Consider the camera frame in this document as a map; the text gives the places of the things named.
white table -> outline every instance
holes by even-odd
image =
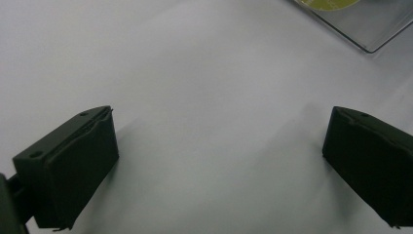
[[[288,0],[6,1],[0,172],[110,104],[120,161],[61,233],[410,233],[321,148],[334,105],[413,134],[412,36],[369,56]]]

yellow object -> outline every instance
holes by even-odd
[[[359,0],[300,0],[314,10],[336,11],[352,6]]]

gray surface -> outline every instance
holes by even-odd
[[[115,109],[120,161],[70,233],[410,230],[321,147],[333,105],[413,133],[411,29],[367,56],[289,1],[12,1],[0,35],[6,176],[74,114]]]

